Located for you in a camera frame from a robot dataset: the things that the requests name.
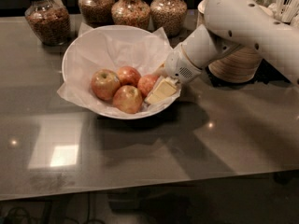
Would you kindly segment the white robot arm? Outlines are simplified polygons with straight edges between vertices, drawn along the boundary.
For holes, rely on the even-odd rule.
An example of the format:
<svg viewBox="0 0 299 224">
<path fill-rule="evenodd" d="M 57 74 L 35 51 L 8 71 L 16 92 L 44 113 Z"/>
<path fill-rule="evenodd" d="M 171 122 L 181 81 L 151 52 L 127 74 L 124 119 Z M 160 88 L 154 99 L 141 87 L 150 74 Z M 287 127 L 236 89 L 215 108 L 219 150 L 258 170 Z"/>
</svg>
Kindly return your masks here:
<svg viewBox="0 0 299 224">
<path fill-rule="evenodd" d="M 293 85 L 299 82 L 299 30 L 253 0 L 206 0 L 204 23 L 168 53 L 154 72 L 185 84 L 240 47 L 255 50 Z"/>
</svg>

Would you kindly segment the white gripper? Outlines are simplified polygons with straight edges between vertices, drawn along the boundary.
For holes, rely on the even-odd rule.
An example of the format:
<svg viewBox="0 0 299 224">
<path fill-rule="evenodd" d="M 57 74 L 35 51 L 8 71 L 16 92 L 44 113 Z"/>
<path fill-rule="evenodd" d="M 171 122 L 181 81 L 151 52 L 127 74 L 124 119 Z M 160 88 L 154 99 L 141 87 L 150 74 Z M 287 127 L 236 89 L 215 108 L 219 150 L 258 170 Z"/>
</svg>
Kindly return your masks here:
<svg viewBox="0 0 299 224">
<path fill-rule="evenodd" d="M 189 60 L 182 44 L 179 43 L 167 56 L 153 75 L 158 76 L 153 89 L 145 98 L 148 105 L 168 104 L 173 102 L 178 96 L 178 81 L 187 84 L 193 81 L 202 73 Z"/>
</svg>

